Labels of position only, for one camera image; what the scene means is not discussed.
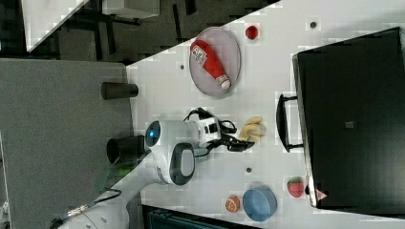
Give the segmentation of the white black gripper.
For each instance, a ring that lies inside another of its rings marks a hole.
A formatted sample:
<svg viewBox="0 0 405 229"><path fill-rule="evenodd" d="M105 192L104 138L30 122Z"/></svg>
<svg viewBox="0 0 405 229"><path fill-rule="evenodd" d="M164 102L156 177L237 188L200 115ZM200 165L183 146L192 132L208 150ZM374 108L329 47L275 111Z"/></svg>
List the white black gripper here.
<svg viewBox="0 0 405 229"><path fill-rule="evenodd" d="M200 129L199 146L206 148L210 143L222 138L219 119L217 117L209 117L198 121ZM232 141L227 145L229 152L243 152L254 145L254 142L237 140Z"/></svg>

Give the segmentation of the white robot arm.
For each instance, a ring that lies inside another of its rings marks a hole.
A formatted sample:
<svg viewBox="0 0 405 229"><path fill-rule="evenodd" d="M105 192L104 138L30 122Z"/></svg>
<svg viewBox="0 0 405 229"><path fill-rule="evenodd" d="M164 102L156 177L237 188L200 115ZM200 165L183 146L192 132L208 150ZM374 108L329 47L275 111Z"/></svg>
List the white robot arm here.
<svg viewBox="0 0 405 229"><path fill-rule="evenodd" d="M146 186L183 186L192 178L198 156L222 145L233 152L253 146L235 138L235 132L216 117L152 122L145 133L147 155L140 164L95 200L54 219L50 229L128 229L127 205Z"/></svg>

